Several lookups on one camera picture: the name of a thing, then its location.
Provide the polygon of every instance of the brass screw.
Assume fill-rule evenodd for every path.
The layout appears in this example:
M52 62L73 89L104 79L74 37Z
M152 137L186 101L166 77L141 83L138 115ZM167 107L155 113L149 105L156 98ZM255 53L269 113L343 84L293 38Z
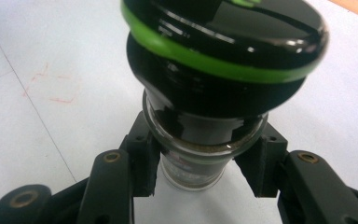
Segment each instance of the brass screw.
M39 193L36 190L34 189L26 190L24 192L17 194L10 200L10 207L13 208L25 207L30 203L33 203L38 196Z
M312 164L314 164L314 163L316 163L316 162L319 161L319 159L318 159L316 156L314 156L314 155L312 155L312 154L310 154L310 153L308 153L308 152L298 153L297 156L298 156L302 161L309 162L309 163L312 163Z
M103 160L105 162L114 162L114 161L118 161L119 159L120 159L120 153L117 152L108 153L103 157Z

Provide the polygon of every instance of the green stripe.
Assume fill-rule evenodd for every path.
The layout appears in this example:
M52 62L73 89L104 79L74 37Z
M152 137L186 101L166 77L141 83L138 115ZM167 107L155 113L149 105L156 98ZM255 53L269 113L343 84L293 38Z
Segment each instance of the green stripe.
M317 62L296 69L262 69L230 63L193 51L161 36L138 20L121 3L121 12L131 28L131 34L144 48L158 56L175 60L207 74L232 80L254 83L284 83L299 80L310 73Z

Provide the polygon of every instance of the white surface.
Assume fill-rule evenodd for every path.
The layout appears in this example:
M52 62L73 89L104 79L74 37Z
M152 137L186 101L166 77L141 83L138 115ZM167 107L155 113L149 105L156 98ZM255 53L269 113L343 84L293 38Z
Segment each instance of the white surface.
M289 149L315 152L358 189L358 16L310 1L331 31L321 65L269 122ZM0 1L0 198L40 183L53 193L117 148L141 110L118 1ZM158 171L136 223L281 223L275 199L255 199L230 163L212 189L175 189Z

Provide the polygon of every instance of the glossy black plastic lid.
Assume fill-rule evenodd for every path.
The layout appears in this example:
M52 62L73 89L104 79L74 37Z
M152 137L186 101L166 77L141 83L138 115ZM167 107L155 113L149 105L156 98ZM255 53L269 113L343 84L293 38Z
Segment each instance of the glossy black plastic lid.
M327 44L324 21L301 0L124 0L121 7L146 49L231 80L300 80Z

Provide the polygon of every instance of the green marking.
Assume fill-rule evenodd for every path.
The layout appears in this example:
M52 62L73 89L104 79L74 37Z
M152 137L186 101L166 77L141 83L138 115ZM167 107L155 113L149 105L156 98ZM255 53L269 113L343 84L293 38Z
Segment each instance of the green marking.
M121 2L121 12L131 28L132 36L144 48L158 56L175 60L216 77L254 83L284 83L306 77L319 62L315 61L301 68L286 70L263 69L230 63L188 49L161 36L139 21L124 2Z
M232 3L241 7L253 7L255 4L247 2L245 0L231 0Z

